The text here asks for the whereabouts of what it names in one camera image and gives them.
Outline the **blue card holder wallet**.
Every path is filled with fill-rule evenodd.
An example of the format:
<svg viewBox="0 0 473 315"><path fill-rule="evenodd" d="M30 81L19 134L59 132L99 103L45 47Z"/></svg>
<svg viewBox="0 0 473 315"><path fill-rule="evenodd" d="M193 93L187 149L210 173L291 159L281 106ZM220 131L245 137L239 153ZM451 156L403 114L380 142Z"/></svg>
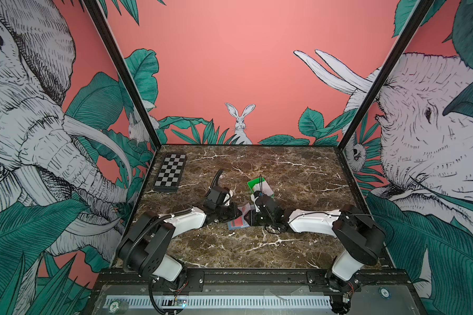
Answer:
<svg viewBox="0 0 473 315"><path fill-rule="evenodd" d="M250 225L245 220L244 215L241 215L240 217L227 223L227 227L229 230L237 230L240 228L247 228L249 226Z"/></svg>

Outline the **green card tray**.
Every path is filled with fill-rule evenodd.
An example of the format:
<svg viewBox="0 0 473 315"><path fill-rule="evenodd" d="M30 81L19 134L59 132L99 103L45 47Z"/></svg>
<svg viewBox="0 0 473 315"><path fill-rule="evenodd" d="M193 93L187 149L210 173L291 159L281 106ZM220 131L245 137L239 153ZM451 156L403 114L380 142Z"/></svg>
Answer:
<svg viewBox="0 0 473 315"><path fill-rule="evenodd" d="M247 182L247 186L249 187L249 190L251 191L252 194L255 193L255 191L259 191L259 189L257 188L257 185L262 181L266 181L266 180L262 176L260 176L258 178L255 178Z"/></svg>

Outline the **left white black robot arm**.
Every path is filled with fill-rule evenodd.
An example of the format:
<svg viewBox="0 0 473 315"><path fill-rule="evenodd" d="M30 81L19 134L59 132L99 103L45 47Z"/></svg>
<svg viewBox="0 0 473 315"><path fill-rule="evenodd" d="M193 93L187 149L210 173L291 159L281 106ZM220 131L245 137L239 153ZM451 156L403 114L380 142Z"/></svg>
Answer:
<svg viewBox="0 0 473 315"><path fill-rule="evenodd" d="M231 201L232 196L232 190L213 186L199 206L164 215L149 211L140 216L116 250L123 270L168 282L182 278L184 265L166 254L170 242L185 232L240 217L242 212Z"/></svg>

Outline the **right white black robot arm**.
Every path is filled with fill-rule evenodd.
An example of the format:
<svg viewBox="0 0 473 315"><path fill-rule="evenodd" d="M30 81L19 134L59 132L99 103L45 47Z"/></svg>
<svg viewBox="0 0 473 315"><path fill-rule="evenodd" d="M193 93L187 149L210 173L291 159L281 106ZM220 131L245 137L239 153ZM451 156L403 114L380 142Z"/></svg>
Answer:
<svg viewBox="0 0 473 315"><path fill-rule="evenodd" d="M377 264L386 238L385 230L372 216L351 204L332 211L283 210L276 201L257 191L254 209L244 215L250 226L271 227L277 232L317 233L337 238L344 246L326 279L346 284L363 266Z"/></svg>

